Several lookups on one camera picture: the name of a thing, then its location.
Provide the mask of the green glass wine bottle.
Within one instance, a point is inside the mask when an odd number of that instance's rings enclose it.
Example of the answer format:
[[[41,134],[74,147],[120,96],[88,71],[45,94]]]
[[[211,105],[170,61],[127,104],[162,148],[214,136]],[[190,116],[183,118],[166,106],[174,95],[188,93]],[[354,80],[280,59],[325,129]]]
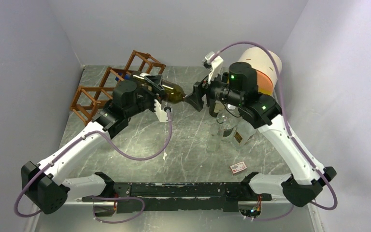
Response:
[[[165,102],[177,104],[183,102],[186,96],[181,86],[164,80],[162,74],[151,75],[141,71],[134,71],[130,75],[130,80],[147,86],[150,91],[159,94],[160,98]]]

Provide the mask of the brown wooden wine rack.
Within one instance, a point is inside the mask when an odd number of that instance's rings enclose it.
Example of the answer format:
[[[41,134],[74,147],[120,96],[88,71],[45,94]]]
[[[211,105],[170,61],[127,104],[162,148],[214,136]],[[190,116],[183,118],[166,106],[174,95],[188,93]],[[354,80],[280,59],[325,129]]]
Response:
[[[153,70],[162,74],[166,64],[160,62],[149,53],[133,50],[123,68],[107,66],[100,72],[101,79],[97,84],[80,84],[70,104],[70,111],[76,114],[87,125],[98,110],[105,107],[112,98],[114,87],[119,84],[115,80],[117,73],[132,74],[134,71],[151,73]]]

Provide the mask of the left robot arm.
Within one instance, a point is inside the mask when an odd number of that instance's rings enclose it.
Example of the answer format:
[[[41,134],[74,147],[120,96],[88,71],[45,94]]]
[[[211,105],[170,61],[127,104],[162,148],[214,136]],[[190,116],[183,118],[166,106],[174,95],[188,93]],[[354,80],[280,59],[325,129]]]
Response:
[[[45,214],[57,211],[68,200],[96,196],[108,201],[116,196],[114,181],[102,172],[75,179],[68,174],[79,160],[127,127],[133,116],[149,110],[160,122],[170,121],[170,108],[161,106],[165,96],[161,75],[134,73],[118,83],[111,99],[76,137],[39,163],[29,161],[22,167],[21,196]]]

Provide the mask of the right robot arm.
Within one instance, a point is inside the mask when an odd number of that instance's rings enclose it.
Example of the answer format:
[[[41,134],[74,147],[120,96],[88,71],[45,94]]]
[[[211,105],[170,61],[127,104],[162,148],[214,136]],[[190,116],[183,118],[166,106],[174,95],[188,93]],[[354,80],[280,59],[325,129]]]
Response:
[[[228,70],[229,82],[209,81],[207,77],[193,85],[184,100],[197,111],[204,106],[202,98],[220,101],[238,108],[239,115],[265,136],[291,170],[290,174],[272,175],[253,172],[243,181],[242,196],[253,200],[259,194],[284,196],[290,203],[303,207],[312,203],[324,186],[336,176],[333,167],[325,167],[306,153],[301,142],[285,121],[281,106],[270,95],[258,90],[259,71],[246,62],[236,62]]]

